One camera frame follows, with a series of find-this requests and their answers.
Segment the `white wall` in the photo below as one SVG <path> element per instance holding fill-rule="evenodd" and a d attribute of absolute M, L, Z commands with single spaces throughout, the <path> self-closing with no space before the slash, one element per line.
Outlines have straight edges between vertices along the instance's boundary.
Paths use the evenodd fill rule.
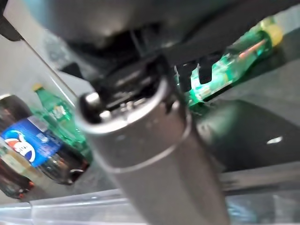
<path fill-rule="evenodd" d="M 7 20 L 15 27 L 15 29 L 22 35 L 22 37 L 30 44 L 30 46 L 37 52 L 37 54 L 43 58 L 50 65 L 54 70 L 55 66 L 47 60 L 48 56 L 45 52 L 44 48 L 44 41 L 45 36 L 47 35 L 47 30 L 42 28 L 30 15 L 29 11 L 25 7 L 23 0 L 9 0 L 7 6 L 5 8 L 4 16 Z M 32 66 L 36 63 L 37 57 L 34 58 L 33 56 L 30 59 L 27 59 L 26 64 L 31 64 Z M 75 93 L 75 95 L 80 96 L 83 93 L 92 91 L 92 87 L 90 84 L 82 79 L 70 76 L 63 72 L 55 71 L 55 73 L 65 82 L 67 83 L 68 87 Z M 39 76 L 45 77 L 49 76 L 50 73 L 46 72 L 43 73 L 43 70 L 39 71 L 39 75 L 35 76 L 37 79 L 44 79 L 38 78 Z M 64 85 L 59 82 L 63 91 L 66 94 L 70 94 L 69 91 L 66 90 Z"/>

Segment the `dark plastic part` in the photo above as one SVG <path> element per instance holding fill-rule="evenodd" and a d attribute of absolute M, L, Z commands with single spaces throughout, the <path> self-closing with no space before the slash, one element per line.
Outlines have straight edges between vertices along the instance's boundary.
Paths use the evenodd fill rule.
<path fill-rule="evenodd" d="M 183 92 L 187 92 L 192 89 L 191 75 L 192 71 L 197 68 L 197 65 L 198 63 L 196 61 L 191 61 L 183 65 L 176 66 L 177 72 L 179 74 L 180 89 Z"/>
<path fill-rule="evenodd" d="M 155 34 L 155 38 L 147 39 L 143 34 L 143 46 L 155 51 L 163 49 L 171 66 L 224 49 L 263 18 L 300 3 L 300 0 L 25 1 L 46 28 L 69 43 L 89 44 L 93 49 L 127 46 L 124 38 L 118 38 L 120 34 L 142 32 L 150 26 L 150 34 Z M 109 54 L 97 57 L 104 62 L 98 66 L 101 72 L 111 68 L 106 64 Z M 118 64 L 119 57 L 114 58 Z"/>
<path fill-rule="evenodd" d="M 215 52 L 199 59 L 199 81 L 200 84 L 211 82 L 212 65 L 221 59 L 223 52 Z"/>
<path fill-rule="evenodd" d="M 16 31 L 16 29 L 7 21 L 3 16 L 6 4 L 8 0 L 0 0 L 0 35 L 10 41 L 23 40 L 22 36 Z"/>
<path fill-rule="evenodd" d="M 300 129 L 251 103 L 217 102 L 197 126 L 200 135 L 209 131 L 212 154 L 225 172 L 300 161 Z"/>
<path fill-rule="evenodd" d="M 61 69 L 61 72 L 71 74 L 75 77 L 83 79 L 83 75 L 82 75 L 77 63 L 71 63 L 71 64 L 65 66 L 64 68 Z"/>

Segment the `plastic bottle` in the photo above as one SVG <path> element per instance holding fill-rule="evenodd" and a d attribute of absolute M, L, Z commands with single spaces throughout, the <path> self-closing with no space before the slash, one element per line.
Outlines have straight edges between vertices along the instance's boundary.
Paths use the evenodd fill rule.
<path fill-rule="evenodd" d="M 6 155 L 1 148 L 1 157 Z M 13 170 L 4 160 L 0 159 L 0 190 L 8 197 L 21 199 L 34 187 L 33 182 Z"/>
<path fill-rule="evenodd" d="M 85 138 L 81 134 L 73 120 L 73 110 L 71 106 L 60 97 L 45 90 L 44 87 L 39 83 L 36 83 L 33 86 L 33 90 L 36 92 L 43 108 L 53 119 L 57 121 L 62 129 L 65 129 L 65 131 L 61 130 L 59 131 L 59 133 L 62 133 L 62 135 L 64 136 L 72 135 L 72 138 L 75 138 L 77 141 L 84 142 Z"/>
<path fill-rule="evenodd" d="M 192 90 L 189 92 L 189 99 L 193 101 L 189 101 L 189 105 L 202 102 L 240 79 L 258 58 L 270 54 L 272 48 L 281 42 L 282 37 L 281 29 L 275 24 L 264 30 L 247 32 L 228 47 L 222 58 L 212 66 L 212 80 L 209 83 L 200 84 L 198 71 L 195 69 L 191 76 Z"/>
<path fill-rule="evenodd" d="M 72 114 L 72 107 L 60 97 L 45 90 L 39 83 L 33 86 L 45 112 L 39 112 L 39 116 L 49 124 L 51 129 L 64 142 L 72 145 L 89 162 L 92 161 L 91 151 L 86 143 L 85 137 L 77 128 Z"/>
<path fill-rule="evenodd" d="M 0 133 L 11 148 L 57 183 L 72 184 L 89 166 L 15 95 L 0 97 Z"/>

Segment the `green plastic bottle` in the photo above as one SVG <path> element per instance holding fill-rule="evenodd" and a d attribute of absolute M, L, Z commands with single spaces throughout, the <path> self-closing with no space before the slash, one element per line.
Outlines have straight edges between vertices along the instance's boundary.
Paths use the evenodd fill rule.
<path fill-rule="evenodd" d="M 189 106 L 203 102 L 240 79 L 257 59 L 268 55 L 282 37 L 281 29 L 275 24 L 263 30 L 250 30 L 228 47 L 222 58 L 212 66 L 212 80 L 209 83 L 200 84 L 196 68 L 191 75 L 192 89 L 186 93 Z"/>
<path fill-rule="evenodd" d="M 45 90 L 39 83 L 33 86 L 33 90 L 38 95 L 45 110 L 44 112 L 35 111 L 35 115 L 44 119 L 50 130 L 64 142 L 80 151 L 88 161 L 91 161 L 90 149 L 87 146 L 85 137 L 74 122 L 73 109 L 68 102 Z"/>

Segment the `cola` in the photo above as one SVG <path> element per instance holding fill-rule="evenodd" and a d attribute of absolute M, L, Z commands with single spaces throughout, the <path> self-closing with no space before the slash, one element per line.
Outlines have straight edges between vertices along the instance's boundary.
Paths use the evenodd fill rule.
<path fill-rule="evenodd" d="M 34 183 L 0 159 L 0 189 L 8 197 L 21 199 L 34 187 Z"/>
<path fill-rule="evenodd" d="M 89 167 L 76 149 L 55 136 L 15 95 L 0 97 L 0 133 L 10 147 L 56 183 L 71 185 Z"/>

